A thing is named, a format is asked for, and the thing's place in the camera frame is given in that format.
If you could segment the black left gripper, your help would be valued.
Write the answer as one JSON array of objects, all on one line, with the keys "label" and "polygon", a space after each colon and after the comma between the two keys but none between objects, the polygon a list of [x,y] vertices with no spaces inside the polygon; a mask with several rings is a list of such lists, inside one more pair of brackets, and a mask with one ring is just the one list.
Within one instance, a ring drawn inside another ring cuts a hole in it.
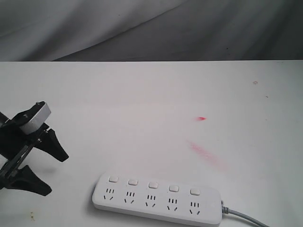
[{"label": "black left gripper", "polygon": [[19,168],[33,148],[60,162],[69,155],[60,145],[55,131],[45,123],[51,114],[48,107],[32,107],[12,119],[0,114],[0,155],[7,162],[0,169],[0,188],[22,190],[47,196],[51,187],[42,181],[28,165]]}]

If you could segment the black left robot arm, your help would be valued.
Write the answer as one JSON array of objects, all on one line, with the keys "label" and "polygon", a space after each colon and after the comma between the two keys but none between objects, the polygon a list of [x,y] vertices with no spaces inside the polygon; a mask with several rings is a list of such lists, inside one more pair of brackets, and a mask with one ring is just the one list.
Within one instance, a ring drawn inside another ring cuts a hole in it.
[{"label": "black left robot arm", "polygon": [[42,181],[28,165],[19,168],[33,148],[37,148],[60,162],[69,158],[60,145],[55,131],[46,123],[35,132],[26,135],[19,123],[25,117],[18,113],[13,119],[0,114],[0,155],[7,159],[0,168],[0,188],[23,190],[47,196],[51,187]]}]

